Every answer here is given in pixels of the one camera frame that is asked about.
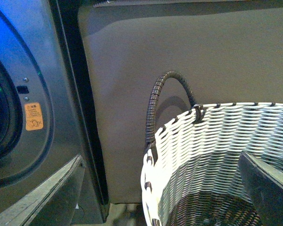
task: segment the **washing machine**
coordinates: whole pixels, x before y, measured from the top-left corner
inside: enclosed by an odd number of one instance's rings
[[[67,53],[49,2],[0,0],[0,213],[81,154],[73,223],[103,223],[103,180]]]

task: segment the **orange sticker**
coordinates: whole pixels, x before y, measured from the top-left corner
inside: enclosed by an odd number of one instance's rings
[[[38,130],[43,128],[43,116],[39,103],[25,104],[26,130]]]

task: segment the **gray wall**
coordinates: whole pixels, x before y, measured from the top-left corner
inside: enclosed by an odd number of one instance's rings
[[[199,103],[283,103],[283,3],[187,3],[81,8],[111,201],[140,202],[145,114],[166,70],[188,79]],[[164,87],[158,126],[188,109]]]

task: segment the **woven basket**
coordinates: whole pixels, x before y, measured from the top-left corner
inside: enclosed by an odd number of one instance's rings
[[[165,81],[177,79],[191,110],[155,133],[155,113]],[[148,226],[260,226],[238,167],[245,150],[283,172],[283,104],[197,105],[177,72],[161,75],[147,111],[141,173]]]

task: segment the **basket handle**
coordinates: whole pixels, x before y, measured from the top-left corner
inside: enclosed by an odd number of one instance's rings
[[[159,78],[156,80],[151,95],[150,100],[148,104],[148,110],[147,110],[147,117],[146,117],[146,145],[145,145],[145,153],[151,148],[153,158],[154,158],[154,164],[156,163],[158,156],[157,156],[157,150],[155,145],[155,118],[156,118],[156,109],[158,105],[158,99],[159,95],[161,93],[161,90],[166,82],[167,79],[174,78],[177,79],[183,86],[185,92],[188,95],[189,102],[191,105],[191,108],[193,108],[194,105],[197,104],[192,89],[188,85],[186,79],[178,72],[176,71],[169,71],[165,74],[162,74],[159,76]]]

